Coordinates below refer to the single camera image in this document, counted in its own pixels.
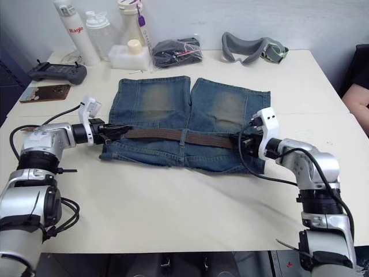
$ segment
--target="jeans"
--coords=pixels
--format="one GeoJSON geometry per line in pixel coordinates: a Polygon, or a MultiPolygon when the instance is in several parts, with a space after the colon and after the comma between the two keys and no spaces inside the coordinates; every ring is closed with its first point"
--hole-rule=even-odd
{"type": "MultiPolygon", "coordinates": [[[[190,93],[187,76],[145,80],[122,79],[109,122],[134,129],[182,131],[178,141],[122,138],[106,144],[100,159],[118,159],[156,166],[179,166],[213,173],[247,173],[235,150],[185,143],[187,133],[228,137],[248,124],[253,114],[270,106],[270,92],[215,83],[199,78],[190,93]]],[[[263,174],[265,162],[245,156],[248,166],[263,174]]]]}

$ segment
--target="white table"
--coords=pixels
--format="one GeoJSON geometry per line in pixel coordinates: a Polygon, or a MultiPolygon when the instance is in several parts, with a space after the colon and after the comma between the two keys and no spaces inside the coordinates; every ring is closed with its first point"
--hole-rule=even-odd
{"type": "MultiPolygon", "coordinates": [[[[84,83],[66,100],[16,104],[0,130],[0,189],[17,166],[8,142],[16,126],[42,123],[75,106],[85,94],[108,111],[120,78],[191,76],[256,90],[271,90],[280,137],[306,141],[334,154],[341,167],[342,197],[355,219],[355,245],[369,245],[369,141],[341,103],[309,51],[291,51],[280,65],[257,61],[246,68],[205,52],[203,63],[159,72],[128,75],[105,64],[88,69],[84,83]]],[[[43,81],[46,85],[53,82],[43,81]]],[[[78,123],[76,115],[56,122],[78,123]]],[[[24,134],[16,136],[20,149],[24,134]]],[[[61,166],[78,173],[58,176],[63,196],[81,206],[80,221],[47,241],[44,252],[134,253],[284,249],[275,239],[297,245],[301,223],[298,190],[249,175],[205,175],[193,170],[159,168],[98,159],[101,145],[67,149],[61,166]]],[[[266,175],[293,180],[274,161],[266,175]]],[[[71,213],[63,208],[63,219],[71,213]]]]}

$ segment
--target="white spray bottle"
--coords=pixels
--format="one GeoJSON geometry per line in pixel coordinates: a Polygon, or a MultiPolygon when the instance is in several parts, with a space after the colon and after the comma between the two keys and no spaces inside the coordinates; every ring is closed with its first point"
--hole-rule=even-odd
{"type": "Polygon", "coordinates": [[[84,64],[88,66],[97,65],[100,62],[99,55],[93,47],[85,29],[85,25],[72,5],[71,0],[55,0],[54,5],[68,34],[82,56],[84,64]]]}

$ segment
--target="game controller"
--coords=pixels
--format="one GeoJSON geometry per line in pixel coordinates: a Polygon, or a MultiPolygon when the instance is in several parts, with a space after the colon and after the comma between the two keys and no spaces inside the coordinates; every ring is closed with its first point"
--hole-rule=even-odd
{"type": "Polygon", "coordinates": [[[75,65],[60,65],[49,62],[40,62],[28,72],[33,81],[42,79],[68,80],[72,84],[79,85],[87,75],[86,67],[75,62],[75,65]]]}

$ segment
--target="white container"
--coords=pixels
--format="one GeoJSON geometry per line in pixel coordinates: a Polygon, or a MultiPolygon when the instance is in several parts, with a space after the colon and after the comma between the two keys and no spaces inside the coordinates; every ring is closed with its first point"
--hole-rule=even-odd
{"type": "Polygon", "coordinates": [[[109,51],[116,44],[117,33],[106,18],[107,13],[86,12],[86,27],[100,58],[109,61],[109,51]]]}
{"type": "Polygon", "coordinates": [[[131,39],[137,39],[141,45],[145,45],[140,26],[138,25],[138,10],[142,13],[144,6],[139,0],[118,0],[119,12],[122,16],[121,44],[125,45],[131,39]]]}
{"type": "Polygon", "coordinates": [[[149,70],[150,52],[147,46],[140,41],[132,39],[127,45],[115,45],[109,52],[112,68],[149,70]]]}
{"type": "Polygon", "coordinates": [[[99,55],[93,47],[90,38],[85,30],[79,14],[74,9],[71,0],[55,0],[54,5],[60,15],[60,18],[68,31],[72,41],[85,65],[93,66],[100,62],[99,55]]]}

